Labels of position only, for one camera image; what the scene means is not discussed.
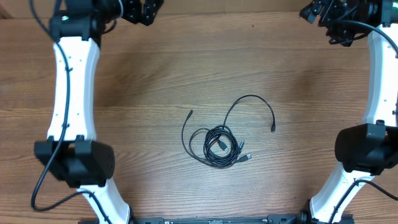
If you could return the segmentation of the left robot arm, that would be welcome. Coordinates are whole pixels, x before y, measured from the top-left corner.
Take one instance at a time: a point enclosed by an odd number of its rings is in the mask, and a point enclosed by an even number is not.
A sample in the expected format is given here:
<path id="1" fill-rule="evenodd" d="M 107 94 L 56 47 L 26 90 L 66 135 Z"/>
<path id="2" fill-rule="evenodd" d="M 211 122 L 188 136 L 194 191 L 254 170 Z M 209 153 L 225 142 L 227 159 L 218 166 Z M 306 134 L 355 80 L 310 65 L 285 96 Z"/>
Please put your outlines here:
<path id="1" fill-rule="evenodd" d="M 57 1 L 45 32 L 56 59 L 55 102 L 44 141 L 34 144 L 44 174 L 82 195 L 97 223 L 135 223 L 113 179 L 113 148 L 98 142 L 93 116 L 95 72 L 101 38 L 118 19 L 149 26 L 162 0 Z"/>

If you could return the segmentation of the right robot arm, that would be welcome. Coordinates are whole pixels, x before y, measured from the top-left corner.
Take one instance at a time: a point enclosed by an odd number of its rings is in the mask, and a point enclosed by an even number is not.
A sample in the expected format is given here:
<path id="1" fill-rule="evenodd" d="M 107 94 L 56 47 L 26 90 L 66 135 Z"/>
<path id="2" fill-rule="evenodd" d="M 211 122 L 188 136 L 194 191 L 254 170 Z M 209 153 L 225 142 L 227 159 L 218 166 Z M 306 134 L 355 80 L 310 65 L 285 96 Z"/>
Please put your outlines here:
<path id="1" fill-rule="evenodd" d="M 366 39 L 368 103 L 362 123 L 341 130 L 336 166 L 322 189 L 287 223 L 353 223 L 345 208 L 375 176 L 397 165 L 397 1 L 313 0 L 299 16 L 327 29 L 331 45 Z"/>

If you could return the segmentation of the black USB cable long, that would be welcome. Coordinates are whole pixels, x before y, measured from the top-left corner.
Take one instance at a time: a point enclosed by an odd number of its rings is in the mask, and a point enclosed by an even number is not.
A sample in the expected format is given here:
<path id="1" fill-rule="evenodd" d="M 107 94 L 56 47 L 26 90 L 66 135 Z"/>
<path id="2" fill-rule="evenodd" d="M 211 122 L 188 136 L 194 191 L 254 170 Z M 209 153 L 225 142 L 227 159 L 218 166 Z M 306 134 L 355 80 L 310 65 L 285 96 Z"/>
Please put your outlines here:
<path id="1" fill-rule="evenodd" d="M 231 129 L 225 124 L 217 125 L 211 129 L 199 128 L 193 132 L 188 142 L 185 143 L 185 126 L 192 114 L 193 110 L 187 115 L 181 130 L 182 146 L 190 157 L 206 166 L 217 169 L 226 169 L 252 158 L 252 154 L 242 154 L 245 142 L 238 142 Z M 199 134 L 205 134 L 202 154 L 196 153 L 193 149 L 193 140 Z"/>

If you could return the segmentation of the black USB cable short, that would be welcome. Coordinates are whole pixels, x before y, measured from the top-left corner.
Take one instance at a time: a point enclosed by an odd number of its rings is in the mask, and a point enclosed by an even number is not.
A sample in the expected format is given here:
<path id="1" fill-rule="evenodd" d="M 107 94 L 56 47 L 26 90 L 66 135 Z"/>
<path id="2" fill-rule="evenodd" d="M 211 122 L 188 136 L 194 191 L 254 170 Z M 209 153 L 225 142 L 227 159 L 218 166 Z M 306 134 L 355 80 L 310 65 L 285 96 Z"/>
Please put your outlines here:
<path id="1" fill-rule="evenodd" d="M 228 108 L 219 125 L 227 126 L 239 140 L 246 140 L 244 152 L 259 154 L 267 148 L 269 134 L 276 129 L 276 115 L 270 103 L 258 95 L 239 97 Z"/>

